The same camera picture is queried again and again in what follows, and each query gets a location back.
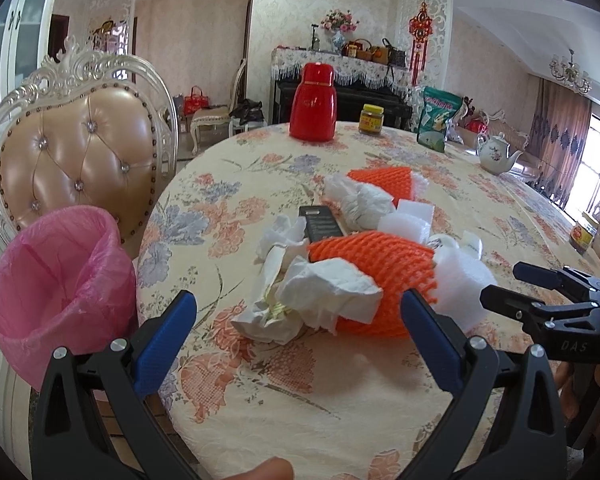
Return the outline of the right hand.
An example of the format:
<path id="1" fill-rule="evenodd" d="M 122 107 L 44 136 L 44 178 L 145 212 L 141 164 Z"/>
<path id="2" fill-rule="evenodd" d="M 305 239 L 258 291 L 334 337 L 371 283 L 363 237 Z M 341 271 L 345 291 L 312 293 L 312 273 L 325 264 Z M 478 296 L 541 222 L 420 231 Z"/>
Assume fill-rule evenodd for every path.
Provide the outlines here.
<path id="1" fill-rule="evenodd" d="M 600 446 L 600 364 L 562 362 L 554 375 L 567 445 L 574 450 Z"/>

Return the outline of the left hand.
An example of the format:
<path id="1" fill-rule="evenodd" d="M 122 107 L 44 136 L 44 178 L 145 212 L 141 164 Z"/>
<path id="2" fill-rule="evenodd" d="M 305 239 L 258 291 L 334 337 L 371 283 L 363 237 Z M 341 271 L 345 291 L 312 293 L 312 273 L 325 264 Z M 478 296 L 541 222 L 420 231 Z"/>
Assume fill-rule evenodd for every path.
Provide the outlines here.
<path id="1" fill-rule="evenodd" d="M 257 467 L 234 474 L 225 480 L 294 480 L 294 468 L 288 460 L 272 457 Z"/>

